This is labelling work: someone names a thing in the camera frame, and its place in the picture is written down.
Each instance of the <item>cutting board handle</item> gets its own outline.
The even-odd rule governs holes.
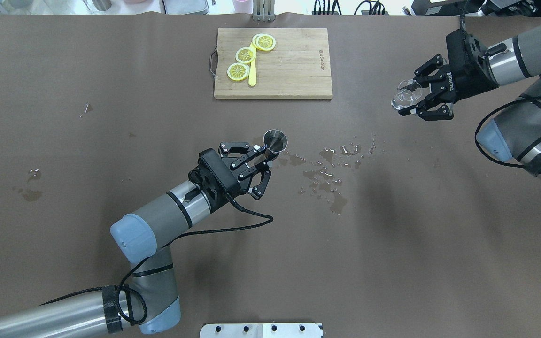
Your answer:
[[[210,73],[212,73],[212,79],[216,78],[216,69],[218,67],[218,49],[215,46],[214,51],[212,51],[212,54],[210,54],[210,61],[208,62],[208,69],[210,70]]]

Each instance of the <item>glass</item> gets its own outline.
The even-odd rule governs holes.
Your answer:
[[[398,85],[398,91],[391,100],[391,106],[395,110],[404,109],[416,105],[421,101],[423,88],[415,80],[404,80]]]

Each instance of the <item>lemon slice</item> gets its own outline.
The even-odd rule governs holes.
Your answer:
[[[227,68],[227,76],[233,81],[242,81],[249,75],[249,66],[241,62],[235,62]]]
[[[237,62],[249,64],[254,59],[255,55],[254,48],[243,47],[235,53],[235,60],[237,60]]]
[[[275,49],[275,45],[277,45],[277,41],[273,36],[270,36],[269,34],[260,34],[256,38],[256,47],[260,49],[261,51],[272,51]]]
[[[258,33],[252,38],[252,43],[254,44],[254,46],[256,46],[256,48],[258,48],[258,43],[256,42],[256,39],[258,39],[259,36],[263,36],[263,35],[264,34],[262,34],[262,33]]]

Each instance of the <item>cutting board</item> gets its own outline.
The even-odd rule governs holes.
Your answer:
[[[277,45],[270,52],[257,51],[258,83],[232,81],[227,68],[235,53],[249,47],[252,37],[266,33]],[[326,28],[219,28],[218,66],[214,81],[217,99],[331,99],[331,63]]]

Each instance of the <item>brown table surface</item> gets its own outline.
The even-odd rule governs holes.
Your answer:
[[[468,30],[491,45],[540,23],[468,19]],[[0,15],[0,316],[118,283],[128,263],[109,234],[114,221],[183,182],[199,151],[277,128],[290,153],[261,201],[240,198],[275,222],[174,243],[183,317],[159,336],[316,321],[326,337],[541,337],[541,181],[473,144],[483,115],[531,81],[464,100],[449,122],[400,117],[389,104],[401,80],[446,55],[457,24]],[[328,28],[333,100],[215,100],[217,28],[258,25]],[[358,169],[360,154],[337,154],[329,167],[341,195],[311,196],[305,171],[330,165],[322,150],[356,144]],[[257,221],[224,207],[197,229]]]

